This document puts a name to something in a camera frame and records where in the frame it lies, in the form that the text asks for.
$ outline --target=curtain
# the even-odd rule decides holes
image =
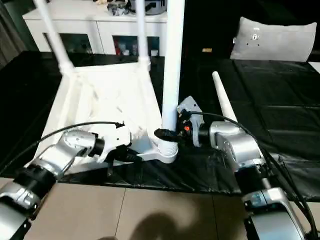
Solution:
[[[6,6],[0,0],[0,69],[25,49]]]

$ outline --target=item on shelf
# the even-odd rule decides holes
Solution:
[[[88,48],[86,49],[86,53],[87,53],[87,54],[93,54],[93,51],[92,51],[91,47],[88,47]]]
[[[117,0],[93,0],[94,2],[96,2],[97,4],[109,4],[109,3],[114,3]],[[125,2],[126,4],[128,3],[129,0],[122,0],[121,2]]]
[[[158,15],[167,10],[168,0],[145,0],[145,14]],[[128,8],[131,12],[136,12],[136,0],[129,0]]]
[[[108,2],[106,7],[108,11],[112,13],[113,16],[122,16],[122,15],[127,15],[129,13],[127,2],[124,2],[124,1]]]
[[[137,41],[134,41],[134,43],[132,45],[132,55],[138,56],[138,43],[137,43]]]
[[[121,50],[119,48],[118,41],[114,41],[114,48],[115,48],[115,54],[121,55]]]
[[[130,51],[128,49],[123,51],[123,55],[124,56],[129,56],[130,55]]]
[[[118,43],[118,47],[119,47],[119,49],[121,50],[122,53],[127,49],[125,42],[119,42]]]
[[[151,57],[156,57],[156,56],[158,56],[158,53],[159,53],[159,51],[156,50],[156,49],[151,50]]]

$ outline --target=glass cabinet door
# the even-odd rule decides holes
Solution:
[[[43,34],[52,51],[53,49],[48,39],[48,34]],[[68,53],[93,53],[88,35],[85,33],[60,33],[60,37]]]
[[[138,56],[138,37],[113,35],[113,47],[116,55]],[[158,36],[148,36],[149,56],[158,56],[160,48],[160,38]]]

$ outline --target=wall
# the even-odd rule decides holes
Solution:
[[[23,19],[23,15],[35,9],[32,0],[11,0],[4,3],[8,10],[17,31],[24,42],[26,48],[30,51],[38,51],[38,47],[29,32],[29,29]]]

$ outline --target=white plastic stand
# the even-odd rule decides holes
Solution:
[[[172,163],[178,153],[176,143],[160,141],[154,135],[158,128],[175,130],[179,96],[182,32],[185,0],[169,1],[168,49],[165,59],[163,89],[163,120],[151,83],[147,38],[145,34],[145,1],[136,1],[139,59],[135,63],[74,67],[60,36],[55,31],[44,0],[34,0],[48,30],[50,43],[59,62],[62,80],[53,102],[43,135],[81,122],[113,121],[124,123],[131,132],[133,150],[144,161]],[[93,125],[85,130],[109,136],[114,125]],[[48,138],[36,155],[59,138]],[[124,164],[116,162],[115,166]],[[68,173],[107,167],[97,157],[76,159]]]

